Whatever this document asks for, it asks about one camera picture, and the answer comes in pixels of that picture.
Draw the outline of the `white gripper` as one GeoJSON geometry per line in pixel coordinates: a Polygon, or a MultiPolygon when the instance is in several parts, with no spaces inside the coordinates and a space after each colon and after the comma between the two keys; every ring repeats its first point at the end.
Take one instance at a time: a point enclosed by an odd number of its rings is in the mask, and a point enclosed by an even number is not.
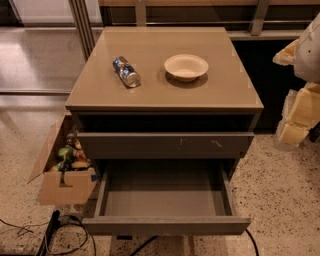
{"type": "MultiPolygon", "coordinates": [[[[276,53],[272,61],[282,66],[293,65],[295,63],[297,43],[298,40],[292,41],[276,53]]],[[[278,127],[277,134],[279,140],[288,145],[299,145],[307,137],[309,133],[307,129],[312,129],[320,121],[319,83],[307,82],[305,86],[297,92],[293,106],[289,110],[285,120],[289,124],[281,123],[278,127]]]]}

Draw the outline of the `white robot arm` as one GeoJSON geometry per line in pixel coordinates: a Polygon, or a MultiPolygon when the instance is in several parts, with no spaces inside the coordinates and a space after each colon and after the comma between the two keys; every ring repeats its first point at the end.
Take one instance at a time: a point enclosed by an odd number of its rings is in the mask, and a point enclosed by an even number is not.
{"type": "Polygon", "coordinates": [[[278,145],[298,147],[320,122],[320,14],[298,39],[275,54],[273,62],[292,65],[294,75],[306,82],[299,91],[289,91],[276,130],[278,145]]]}

